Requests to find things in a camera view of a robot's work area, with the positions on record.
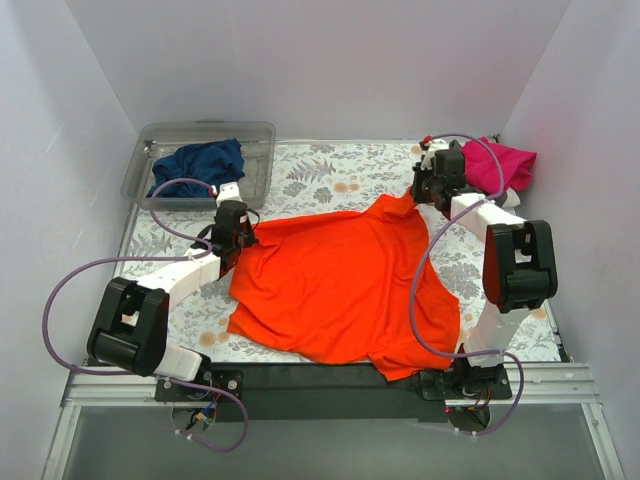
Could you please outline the orange t shirt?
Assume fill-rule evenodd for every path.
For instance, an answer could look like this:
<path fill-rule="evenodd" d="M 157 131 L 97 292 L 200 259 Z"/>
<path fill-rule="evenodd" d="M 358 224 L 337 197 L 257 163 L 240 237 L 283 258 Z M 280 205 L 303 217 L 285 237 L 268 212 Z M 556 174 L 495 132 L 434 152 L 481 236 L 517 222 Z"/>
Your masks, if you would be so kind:
<path fill-rule="evenodd" d="M 429 234 L 409 194 L 268 221 L 257 237 L 233 271 L 229 332 L 321 364 L 370 361 L 389 381 L 449 368 L 459 301 L 418 266 Z"/>

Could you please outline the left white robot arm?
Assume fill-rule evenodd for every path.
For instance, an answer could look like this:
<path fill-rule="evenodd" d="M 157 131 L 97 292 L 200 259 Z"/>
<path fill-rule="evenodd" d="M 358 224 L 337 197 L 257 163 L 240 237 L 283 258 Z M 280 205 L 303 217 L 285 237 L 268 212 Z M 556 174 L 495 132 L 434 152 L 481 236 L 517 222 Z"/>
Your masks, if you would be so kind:
<path fill-rule="evenodd" d="M 87 342 L 90 357 L 142 377 L 178 379 L 193 400 L 205 398 L 213 386 L 203 355 L 168 342 L 170 312 L 202 287 L 224 277 L 243 250 L 256 242 L 250 216 L 254 210 L 239 200 L 223 200 L 214 223 L 194 238 L 184 261 L 152 274 L 109 282 Z"/>

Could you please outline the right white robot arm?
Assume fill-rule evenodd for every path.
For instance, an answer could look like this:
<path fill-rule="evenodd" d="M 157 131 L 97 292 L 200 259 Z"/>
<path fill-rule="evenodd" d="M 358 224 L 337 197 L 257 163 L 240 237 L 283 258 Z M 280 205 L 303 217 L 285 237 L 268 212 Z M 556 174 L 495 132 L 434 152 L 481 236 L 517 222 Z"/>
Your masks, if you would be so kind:
<path fill-rule="evenodd" d="M 496 205 L 494 198 L 466 179 L 465 157 L 456 143 L 431 140 L 415 146 L 411 196 L 433 205 L 484 242 L 482 284 L 485 306 L 480 319 L 453 359 L 467 362 L 452 373 L 454 389 L 475 397 L 489 384 L 485 368 L 504 362 L 506 350 L 528 312 L 558 289 L 551 226 L 526 220 Z"/>

